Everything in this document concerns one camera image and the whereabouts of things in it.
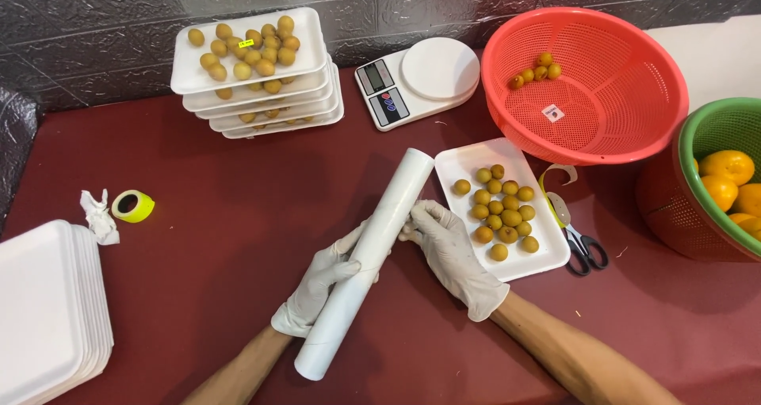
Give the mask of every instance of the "brick pattern wall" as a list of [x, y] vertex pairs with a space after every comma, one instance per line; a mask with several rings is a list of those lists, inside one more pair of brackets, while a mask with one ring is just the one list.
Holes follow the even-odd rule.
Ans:
[[179, 29], [304, 5], [319, 12], [338, 66], [430, 36], [483, 47], [542, 6], [590, 7], [642, 29], [761, 13], [761, 0], [0, 0], [0, 85], [47, 111], [168, 94]]

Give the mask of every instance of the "stacked empty trays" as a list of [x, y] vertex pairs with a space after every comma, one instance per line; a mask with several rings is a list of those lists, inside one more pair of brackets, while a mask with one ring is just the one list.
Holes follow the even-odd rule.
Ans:
[[45, 403], [103, 372], [113, 347], [100, 256], [52, 221], [0, 245], [0, 403]]
[[312, 8], [181, 30], [171, 86], [185, 109], [231, 139], [343, 118], [338, 69]]

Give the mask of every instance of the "latex glove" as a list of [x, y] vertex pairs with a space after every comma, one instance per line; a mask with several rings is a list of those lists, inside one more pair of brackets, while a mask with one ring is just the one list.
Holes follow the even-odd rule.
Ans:
[[349, 261], [348, 255], [365, 230], [365, 223], [362, 222], [346, 237], [314, 255], [296, 292], [272, 316], [270, 323], [275, 330], [306, 338], [328, 300], [330, 286], [359, 273], [361, 264]]
[[463, 220], [432, 200], [421, 200], [409, 214], [412, 222], [402, 228], [399, 240], [420, 245], [439, 282], [468, 307], [468, 317], [485, 320], [510, 286], [478, 262]]

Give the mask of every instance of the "orange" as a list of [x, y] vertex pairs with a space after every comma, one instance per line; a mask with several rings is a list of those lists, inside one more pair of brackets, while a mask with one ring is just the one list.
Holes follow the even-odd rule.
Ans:
[[745, 153], [734, 150], [718, 151], [700, 160], [700, 176], [727, 176], [737, 186], [753, 177], [753, 160]]
[[753, 236], [757, 241], [761, 241], [761, 218], [746, 219], [739, 225], [743, 231]]
[[748, 215], [747, 213], [733, 213], [732, 215], [729, 215], [729, 219], [732, 220], [735, 224], [740, 224], [742, 221], [745, 221], [746, 219], [753, 219], [755, 216]]
[[[700, 178], [711, 198], [722, 212], [727, 212], [737, 198], [737, 185], [726, 176], [709, 175]], [[736, 212], [749, 213], [744, 210]]]
[[732, 208], [735, 212], [761, 217], [761, 183], [741, 186]]

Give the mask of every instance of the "crumpled tissue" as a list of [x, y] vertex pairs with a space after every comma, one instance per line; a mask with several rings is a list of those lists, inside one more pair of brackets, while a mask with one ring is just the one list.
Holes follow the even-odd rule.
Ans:
[[84, 219], [87, 220], [90, 231], [100, 245], [116, 245], [119, 243], [117, 224], [108, 214], [108, 190], [103, 190], [101, 201], [97, 201], [89, 191], [82, 191], [79, 205], [84, 209]]

